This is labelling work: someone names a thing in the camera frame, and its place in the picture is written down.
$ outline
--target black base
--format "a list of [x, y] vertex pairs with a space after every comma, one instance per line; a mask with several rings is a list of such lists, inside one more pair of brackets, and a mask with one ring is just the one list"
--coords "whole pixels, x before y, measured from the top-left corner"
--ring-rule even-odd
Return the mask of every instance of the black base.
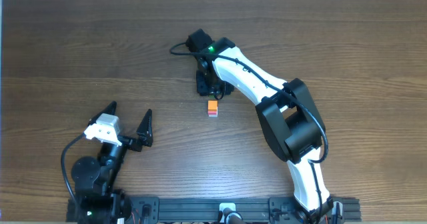
[[[348, 222], [361, 221], [359, 200], [333, 197], [343, 204], [343, 218]], [[133, 208], [138, 210], [142, 224], [174, 222], [216, 222], [220, 203], [235, 203], [237, 211], [246, 223], [300, 224], [295, 216], [298, 206], [293, 197], [269, 199], [159, 199], [158, 197], [131, 197]], [[69, 202], [67, 221], [76, 221], [74, 204]], [[329, 220], [332, 213], [327, 213]], [[133, 218], [125, 223], [133, 224]]]

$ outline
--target wooden surface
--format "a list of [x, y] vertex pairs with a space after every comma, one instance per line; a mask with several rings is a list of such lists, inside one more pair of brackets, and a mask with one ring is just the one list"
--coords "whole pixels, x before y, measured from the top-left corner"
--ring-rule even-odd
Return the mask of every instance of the wooden surface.
[[[427, 220], [427, 0], [4, 0], [3, 221], [63, 221], [64, 146], [110, 101], [133, 135], [117, 187], [159, 197], [291, 195], [288, 167], [240, 92], [207, 118], [196, 62], [168, 53], [198, 28], [310, 88], [328, 130], [324, 181], [365, 221]], [[96, 155], [82, 141], [67, 168]]]

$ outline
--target table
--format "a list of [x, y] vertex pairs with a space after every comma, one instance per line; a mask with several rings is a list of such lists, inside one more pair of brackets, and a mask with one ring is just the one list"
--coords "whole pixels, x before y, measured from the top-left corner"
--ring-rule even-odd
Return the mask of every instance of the table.
[[[153, 109], [154, 144], [116, 187], [159, 197], [291, 195], [239, 91], [208, 118], [196, 62], [168, 53], [203, 28], [268, 73], [298, 77], [326, 124], [329, 191], [365, 221], [427, 219], [427, 0], [4, 0], [0, 208], [4, 221], [63, 221], [59, 157], [110, 101], [125, 134]], [[96, 155], [82, 141], [67, 168]]]

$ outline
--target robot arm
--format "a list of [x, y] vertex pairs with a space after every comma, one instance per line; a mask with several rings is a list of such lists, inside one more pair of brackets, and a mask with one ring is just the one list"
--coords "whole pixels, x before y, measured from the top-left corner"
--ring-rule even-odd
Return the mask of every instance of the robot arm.
[[[283, 79], [266, 73], [247, 59], [230, 40], [223, 38], [213, 42], [201, 29], [189, 36], [186, 46], [191, 52], [218, 54], [245, 63], [269, 84], [283, 89], [298, 101], [303, 102], [304, 106], [316, 116], [324, 127], [307, 87], [299, 79], [287, 83]], [[242, 65], [229, 59], [211, 56], [206, 55], [204, 58], [196, 56], [199, 72], [203, 73], [209, 95], [216, 95], [220, 91], [225, 92], [222, 89], [227, 86], [227, 83], [230, 83], [254, 103], [268, 145], [282, 161], [286, 161], [288, 164], [294, 181], [295, 199], [307, 213], [318, 210], [320, 200], [314, 174], [308, 162], [309, 159], [319, 159], [319, 147], [322, 142], [318, 128], [302, 111], [297, 111], [285, 120], [282, 112], [289, 108], [289, 104], [286, 103], [283, 95], [267, 87]], [[314, 169], [322, 195], [322, 204], [325, 204], [330, 201], [330, 194], [325, 188], [320, 164], [314, 164]], [[323, 213], [328, 211], [327, 206], [323, 209]]]

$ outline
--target white arm segment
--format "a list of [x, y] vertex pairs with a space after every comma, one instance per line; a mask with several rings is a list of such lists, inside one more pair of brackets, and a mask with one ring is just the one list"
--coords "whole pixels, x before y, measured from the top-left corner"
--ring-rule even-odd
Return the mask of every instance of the white arm segment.
[[[228, 48], [225, 51], [219, 53], [233, 59], [239, 59], [254, 71], [256, 71], [261, 77], [267, 80], [270, 84], [274, 85], [277, 88], [282, 89], [283, 83], [286, 81], [283, 79], [278, 79], [265, 71], [259, 68], [257, 65], [252, 63], [247, 59], [238, 47]], [[222, 58], [217, 58], [212, 62], [213, 68], [217, 76], [228, 83], [232, 84], [234, 87], [239, 89], [246, 97], [248, 97], [255, 105], [261, 102], [263, 97], [271, 97], [276, 94], [277, 91], [266, 87], [254, 74], [249, 73], [243, 70], [243, 66], [236, 64], [233, 61], [229, 61]], [[288, 107], [282, 107], [281, 112], [285, 111]], [[308, 159], [317, 160], [319, 159], [320, 148], [313, 149], [309, 153], [305, 154], [301, 162], [298, 164], [293, 164], [291, 161], [288, 161], [288, 167], [290, 169], [292, 179], [294, 180], [294, 196], [296, 200], [304, 207], [307, 211], [317, 209], [319, 204], [318, 194], [316, 192], [316, 185], [314, 183], [314, 176], [310, 164], [308, 164]], [[322, 192], [322, 203], [325, 203], [329, 197], [329, 191], [325, 188], [322, 171], [320, 169], [320, 164], [314, 164], [314, 169], [316, 170], [316, 175], [318, 178], [319, 188]]]

